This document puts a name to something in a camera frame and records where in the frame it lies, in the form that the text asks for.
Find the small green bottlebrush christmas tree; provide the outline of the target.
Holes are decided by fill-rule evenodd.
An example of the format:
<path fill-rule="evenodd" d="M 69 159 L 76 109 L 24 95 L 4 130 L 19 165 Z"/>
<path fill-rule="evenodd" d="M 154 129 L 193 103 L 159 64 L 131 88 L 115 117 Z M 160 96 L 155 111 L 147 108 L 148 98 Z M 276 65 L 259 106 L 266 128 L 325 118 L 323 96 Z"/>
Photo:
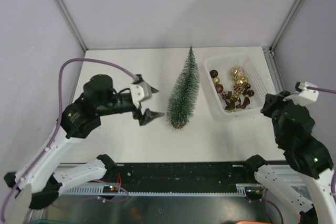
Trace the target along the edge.
<path fill-rule="evenodd" d="M 200 71 L 192 47 L 168 100 L 166 118 L 169 125 L 181 130 L 194 115 L 200 88 Z"/>

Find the white perforated plastic basket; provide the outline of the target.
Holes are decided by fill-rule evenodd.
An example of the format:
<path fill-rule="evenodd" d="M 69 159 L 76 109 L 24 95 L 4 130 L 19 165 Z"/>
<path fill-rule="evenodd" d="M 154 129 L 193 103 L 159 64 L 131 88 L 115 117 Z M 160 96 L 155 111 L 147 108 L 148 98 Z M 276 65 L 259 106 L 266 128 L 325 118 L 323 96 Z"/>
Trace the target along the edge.
<path fill-rule="evenodd" d="M 222 54 L 204 61 L 207 77 L 225 116 L 259 112 L 268 93 L 252 57 L 248 54 Z"/>

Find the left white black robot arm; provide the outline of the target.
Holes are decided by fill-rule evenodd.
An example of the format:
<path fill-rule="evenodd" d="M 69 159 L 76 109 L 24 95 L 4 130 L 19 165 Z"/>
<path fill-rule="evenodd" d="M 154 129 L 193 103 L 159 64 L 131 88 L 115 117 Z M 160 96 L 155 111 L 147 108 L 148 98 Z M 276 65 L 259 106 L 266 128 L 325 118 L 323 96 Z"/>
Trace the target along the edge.
<path fill-rule="evenodd" d="M 32 196 L 28 207 L 33 210 L 50 206 L 64 192 L 86 182 L 112 181 L 117 174 L 117 165 L 107 154 L 98 155 L 93 161 L 63 172 L 56 171 L 56 168 L 64 157 L 73 154 L 75 147 L 101 125 L 102 116 L 130 112 L 140 126 L 162 117 L 162 112 L 141 111 L 141 102 L 152 98 L 157 92 L 158 89 L 145 82 L 140 74 L 128 88 L 119 92 L 114 89 L 109 75 L 93 76 L 83 86 L 80 97 L 64 109 L 60 128 L 41 148 L 41 153 L 26 168 L 8 172 L 4 181 L 18 192 L 30 185 Z"/>

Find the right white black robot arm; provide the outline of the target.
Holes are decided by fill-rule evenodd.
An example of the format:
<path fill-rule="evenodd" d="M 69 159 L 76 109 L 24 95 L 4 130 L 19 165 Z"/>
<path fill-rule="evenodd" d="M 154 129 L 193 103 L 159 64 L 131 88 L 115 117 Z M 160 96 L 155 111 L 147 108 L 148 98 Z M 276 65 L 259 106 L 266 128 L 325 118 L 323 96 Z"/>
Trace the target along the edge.
<path fill-rule="evenodd" d="M 261 113 L 272 121 L 275 142 L 283 150 L 291 169 L 304 182 L 310 200 L 280 179 L 260 155 L 245 161 L 243 179 L 258 181 L 272 192 L 299 223 L 335 223 L 335 168 L 328 149 L 312 136 L 315 125 L 303 99 L 317 100 L 317 93 L 301 91 L 291 94 L 267 94 Z"/>

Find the small dark brown bauble right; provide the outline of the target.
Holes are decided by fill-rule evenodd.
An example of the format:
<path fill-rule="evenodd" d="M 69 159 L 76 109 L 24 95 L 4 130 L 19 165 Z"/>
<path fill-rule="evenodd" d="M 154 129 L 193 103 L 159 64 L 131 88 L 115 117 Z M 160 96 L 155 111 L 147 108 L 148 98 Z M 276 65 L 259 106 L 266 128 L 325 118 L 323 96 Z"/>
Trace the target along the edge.
<path fill-rule="evenodd" d="M 253 97 L 255 92 L 254 92 L 254 90 L 248 90 L 247 94 L 248 94 L 249 97 Z"/>

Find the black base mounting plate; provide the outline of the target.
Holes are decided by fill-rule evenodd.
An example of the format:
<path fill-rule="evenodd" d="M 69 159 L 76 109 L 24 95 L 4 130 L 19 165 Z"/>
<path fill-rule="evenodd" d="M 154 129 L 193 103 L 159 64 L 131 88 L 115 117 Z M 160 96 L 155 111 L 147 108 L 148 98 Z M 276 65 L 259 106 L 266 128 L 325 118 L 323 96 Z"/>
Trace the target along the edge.
<path fill-rule="evenodd" d="M 188 188 L 218 184 L 256 184 L 254 174 L 244 162 L 118 163 L 102 177 L 126 188 Z"/>

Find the pine cone ornament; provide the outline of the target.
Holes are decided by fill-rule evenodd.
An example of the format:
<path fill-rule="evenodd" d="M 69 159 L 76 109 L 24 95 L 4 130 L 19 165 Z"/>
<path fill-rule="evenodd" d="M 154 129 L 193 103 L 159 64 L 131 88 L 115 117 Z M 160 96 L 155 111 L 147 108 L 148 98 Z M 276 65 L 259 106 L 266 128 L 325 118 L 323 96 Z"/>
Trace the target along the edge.
<path fill-rule="evenodd" d="M 239 95 L 246 95 L 247 91 L 251 88 L 250 83 L 244 83 L 243 85 L 234 84 L 234 92 Z"/>

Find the dark brown bauble top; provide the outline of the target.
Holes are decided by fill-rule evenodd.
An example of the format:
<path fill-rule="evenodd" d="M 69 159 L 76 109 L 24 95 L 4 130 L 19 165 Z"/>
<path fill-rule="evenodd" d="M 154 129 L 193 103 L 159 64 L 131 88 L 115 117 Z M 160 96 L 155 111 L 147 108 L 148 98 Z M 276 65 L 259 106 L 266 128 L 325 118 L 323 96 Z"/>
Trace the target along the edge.
<path fill-rule="evenodd" d="M 218 71 L 213 69 L 209 72 L 211 78 L 216 78 L 218 77 Z"/>

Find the gold bauble cluster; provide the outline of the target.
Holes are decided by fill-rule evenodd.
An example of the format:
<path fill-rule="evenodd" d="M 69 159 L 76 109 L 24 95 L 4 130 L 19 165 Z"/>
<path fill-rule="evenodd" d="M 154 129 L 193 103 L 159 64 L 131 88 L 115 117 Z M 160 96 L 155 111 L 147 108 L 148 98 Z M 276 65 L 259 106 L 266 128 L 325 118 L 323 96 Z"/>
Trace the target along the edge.
<path fill-rule="evenodd" d="M 248 78 L 243 76 L 243 77 L 237 79 L 235 83 L 238 84 L 238 85 L 243 85 L 244 83 L 248 83 L 248 82 L 249 82 Z"/>

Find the dark brown bauble lower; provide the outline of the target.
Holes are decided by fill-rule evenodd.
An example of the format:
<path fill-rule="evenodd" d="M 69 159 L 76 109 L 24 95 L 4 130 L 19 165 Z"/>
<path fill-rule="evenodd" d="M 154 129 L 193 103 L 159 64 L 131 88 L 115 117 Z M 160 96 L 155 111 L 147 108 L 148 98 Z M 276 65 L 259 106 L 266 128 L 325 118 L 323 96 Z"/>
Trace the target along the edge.
<path fill-rule="evenodd" d="M 215 90 L 217 94 L 222 94 L 224 91 L 224 87 L 221 84 L 216 84 L 215 85 Z"/>

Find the brown ribbon bow ornaments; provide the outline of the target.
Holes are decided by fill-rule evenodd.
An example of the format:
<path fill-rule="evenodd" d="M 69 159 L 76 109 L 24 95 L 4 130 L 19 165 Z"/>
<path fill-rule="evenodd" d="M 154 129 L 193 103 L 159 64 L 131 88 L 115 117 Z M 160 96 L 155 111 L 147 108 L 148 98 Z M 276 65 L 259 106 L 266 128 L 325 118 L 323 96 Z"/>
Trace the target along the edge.
<path fill-rule="evenodd" d="M 250 97 L 244 96 L 242 99 L 239 94 L 233 94 L 231 91 L 222 93 L 222 100 L 225 102 L 224 110 L 228 112 L 236 112 L 244 110 L 250 105 Z"/>

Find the large gold striped bauble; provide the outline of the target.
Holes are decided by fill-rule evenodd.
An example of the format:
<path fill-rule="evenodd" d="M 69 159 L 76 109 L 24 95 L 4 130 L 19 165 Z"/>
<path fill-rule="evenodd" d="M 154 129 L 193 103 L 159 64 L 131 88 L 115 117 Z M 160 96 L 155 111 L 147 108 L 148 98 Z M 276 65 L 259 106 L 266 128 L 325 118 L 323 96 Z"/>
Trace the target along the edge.
<path fill-rule="evenodd" d="M 241 66 L 234 66 L 230 70 L 230 76 L 233 80 L 238 80 L 245 76 L 245 71 Z"/>

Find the left aluminium frame post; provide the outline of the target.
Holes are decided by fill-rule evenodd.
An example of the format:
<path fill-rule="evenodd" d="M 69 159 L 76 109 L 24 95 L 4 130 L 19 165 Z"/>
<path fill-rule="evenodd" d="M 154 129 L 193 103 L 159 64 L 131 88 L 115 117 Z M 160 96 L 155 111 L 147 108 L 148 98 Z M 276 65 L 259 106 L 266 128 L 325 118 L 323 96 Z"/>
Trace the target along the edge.
<path fill-rule="evenodd" d="M 85 53 L 88 48 L 78 30 L 77 25 L 75 24 L 64 0 L 54 0 L 57 8 L 59 9 L 65 23 L 67 24 L 70 32 L 72 33 L 72 35 L 74 36 L 76 42 L 78 43 L 79 47 L 81 48 L 81 50 Z"/>

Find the aluminium frame post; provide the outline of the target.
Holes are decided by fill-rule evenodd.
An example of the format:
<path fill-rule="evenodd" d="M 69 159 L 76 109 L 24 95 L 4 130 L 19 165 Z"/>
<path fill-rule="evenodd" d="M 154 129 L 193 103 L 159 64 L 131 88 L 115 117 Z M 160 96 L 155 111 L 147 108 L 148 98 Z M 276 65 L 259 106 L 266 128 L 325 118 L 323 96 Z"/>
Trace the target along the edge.
<path fill-rule="evenodd" d="M 287 12 L 283 22 L 281 23 L 271 45 L 269 46 L 269 50 L 274 52 L 277 48 L 279 42 L 285 35 L 286 31 L 288 30 L 290 24 L 293 22 L 295 16 L 297 15 L 300 7 L 303 5 L 305 0 L 294 0 L 291 4 L 289 11 Z"/>
<path fill-rule="evenodd" d="M 76 42 L 78 43 L 79 47 L 81 48 L 81 50 L 85 53 L 88 48 L 78 30 L 77 25 L 75 24 L 64 0 L 54 0 L 57 8 L 59 9 L 65 23 L 67 24 L 70 32 L 72 33 L 72 35 L 74 36 Z"/>

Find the right aluminium frame post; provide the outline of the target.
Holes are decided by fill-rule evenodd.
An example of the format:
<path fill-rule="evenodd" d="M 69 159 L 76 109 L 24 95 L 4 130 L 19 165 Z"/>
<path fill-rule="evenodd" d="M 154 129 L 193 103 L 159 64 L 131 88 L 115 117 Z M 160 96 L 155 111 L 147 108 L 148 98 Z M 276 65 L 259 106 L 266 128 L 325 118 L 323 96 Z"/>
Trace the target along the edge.
<path fill-rule="evenodd" d="M 291 4 L 289 11 L 287 12 L 283 22 L 281 23 L 271 45 L 269 46 L 269 50 L 274 52 L 277 48 L 279 42 L 285 35 L 286 31 L 288 30 L 290 24 L 293 22 L 295 16 L 297 15 L 300 7 L 303 5 L 305 0 L 294 0 Z"/>

